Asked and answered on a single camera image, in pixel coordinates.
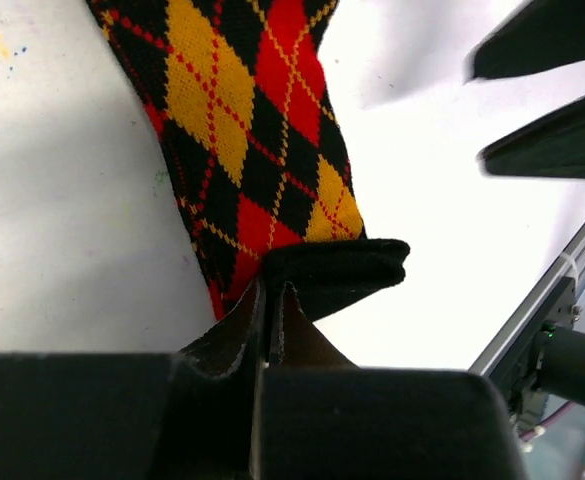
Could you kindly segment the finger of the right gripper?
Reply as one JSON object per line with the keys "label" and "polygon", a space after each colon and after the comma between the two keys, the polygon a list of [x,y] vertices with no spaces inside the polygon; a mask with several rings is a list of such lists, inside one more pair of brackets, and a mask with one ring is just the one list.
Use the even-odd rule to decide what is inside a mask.
{"label": "finger of the right gripper", "polygon": [[470,78],[515,78],[581,61],[585,1],[530,1],[476,46]]}
{"label": "finger of the right gripper", "polygon": [[479,158],[494,176],[585,180],[585,97],[486,146]]}

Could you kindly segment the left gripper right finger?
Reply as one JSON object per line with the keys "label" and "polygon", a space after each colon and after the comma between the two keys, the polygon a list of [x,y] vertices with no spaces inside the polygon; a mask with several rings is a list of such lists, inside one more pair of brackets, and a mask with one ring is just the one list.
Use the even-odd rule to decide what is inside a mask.
{"label": "left gripper right finger", "polygon": [[263,479],[522,479],[497,389],[453,370],[359,368],[286,286],[259,378]]}

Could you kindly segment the black orange argyle sock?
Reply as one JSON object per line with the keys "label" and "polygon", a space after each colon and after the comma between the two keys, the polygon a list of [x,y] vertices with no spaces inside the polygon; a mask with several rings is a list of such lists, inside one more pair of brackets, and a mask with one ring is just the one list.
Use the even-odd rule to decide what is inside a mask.
{"label": "black orange argyle sock", "polygon": [[214,314],[291,284],[321,319],[404,280],[370,239],[318,58],[333,1],[92,1],[156,133]]}

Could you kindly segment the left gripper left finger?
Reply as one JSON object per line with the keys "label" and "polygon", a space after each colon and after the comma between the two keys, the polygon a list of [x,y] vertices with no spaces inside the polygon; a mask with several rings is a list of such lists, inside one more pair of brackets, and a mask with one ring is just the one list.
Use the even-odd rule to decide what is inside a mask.
{"label": "left gripper left finger", "polygon": [[248,470],[265,289],[170,353],[0,353],[0,479]]}

